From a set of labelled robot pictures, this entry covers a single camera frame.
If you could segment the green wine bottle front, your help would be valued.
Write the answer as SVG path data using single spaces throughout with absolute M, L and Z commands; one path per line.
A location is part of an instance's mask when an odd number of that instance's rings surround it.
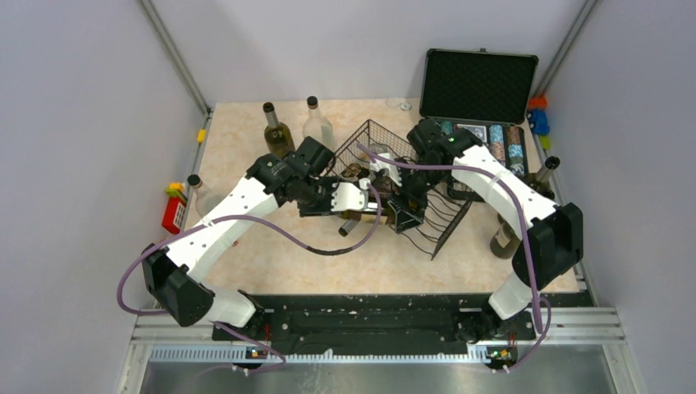
M 378 210 L 378 200 L 370 192 L 368 192 L 368 193 L 369 193 L 369 204 L 368 204 L 368 207 L 364 211 L 372 210 L 372 209 Z M 382 208 L 383 207 L 390 208 L 388 201 L 389 201 L 391 195 L 384 190 L 378 189 L 378 196 L 379 196 L 379 201 L 382 205 Z M 366 223 L 366 222 L 356 222 L 356 221 L 352 221 L 352 220 L 346 220 L 344 218 L 341 218 L 341 219 L 344 222 L 339 227 L 338 233 L 343 237 L 347 237 L 357 227 L 358 224 Z

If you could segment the black wire wine rack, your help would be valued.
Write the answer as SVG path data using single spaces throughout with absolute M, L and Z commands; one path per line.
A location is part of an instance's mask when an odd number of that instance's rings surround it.
M 399 162 L 415 164 L 418 161 L 416 151 L 405 138 L 373 120 L 367 120 L 337 149 L 336 165 L 332 168 L 332 175 L 341 176 L 341 171 L 352 161 L 349 152 L 356 151 L 361 144 L 375 153 L 389 153 Z M 374 186 L 386 191 L 391 197 L 405 196 L 389 178 Z M 423 224 L 397 235 L 408 239 L 417 250 L 430 259 L 435 259 L 469 211 L 471 204 L 470 200 L 451 199 L 447 195 L 447 181 L 441 181 L 428 193 Z M 394 231 L 393 225 L 387 227 Z

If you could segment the square clear liquor bottle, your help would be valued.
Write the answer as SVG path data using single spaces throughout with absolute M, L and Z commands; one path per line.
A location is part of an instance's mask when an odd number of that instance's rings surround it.
M 352 157 L 352 161 L 341 171 L 340 175 L 343 179 L 358 181 L 368 178 L 374 185 L 387 180 L 388 170 L 382 168 L 381 162 L 373 162 L 371 157 L 362 149 L 350 151 L 349 155 Z

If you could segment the green wine bottle back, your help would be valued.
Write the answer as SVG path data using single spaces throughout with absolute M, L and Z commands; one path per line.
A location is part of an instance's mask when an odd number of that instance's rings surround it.
M 279 121 L 273 103 L 264 103 L 263 112 L 267 120 L 263 137 L 268 150 L 279 158 L 283 158 L 288 153 L 294 152 L 295 142 L 290 128 L 287 124 Z

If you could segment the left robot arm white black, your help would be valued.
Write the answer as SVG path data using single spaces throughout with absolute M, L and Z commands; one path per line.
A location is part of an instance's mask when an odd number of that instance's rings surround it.
M 263 317 L 250 298 L 240 291 L 215 291 L 204 279 L 235 241 L 284 203 L 328 206 L 332 193 L 320 176 L 334 162 L 335 154 L 312 137 L 295 152 L 258 157 L 190 234 L 180 233 L 168 245 L 145 252 L 142 268 L 148 292 L 182 327 L 207 318 L 231 324 L 244 339 L 257 337 Z

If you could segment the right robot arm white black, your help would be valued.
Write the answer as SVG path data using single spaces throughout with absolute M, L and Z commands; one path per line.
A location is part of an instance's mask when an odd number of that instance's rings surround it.
M 488 299 L 491 309 L 481 316 L 483 331 L 503 338 L 528 305 L 534 322 L 540 323 L 539 292 L 584 255 L 581 209 L 573 203 L 559 205 L 525 184 L 468 130 L 445 134 L 435 121 L 423 119 L 407 140 L 418 162 L 401 167 L 416 177 L 417 186 L 428 186 L 440 175 L 453 177 L 494 208 L 521 241 L 512 258 L 512 274 Z

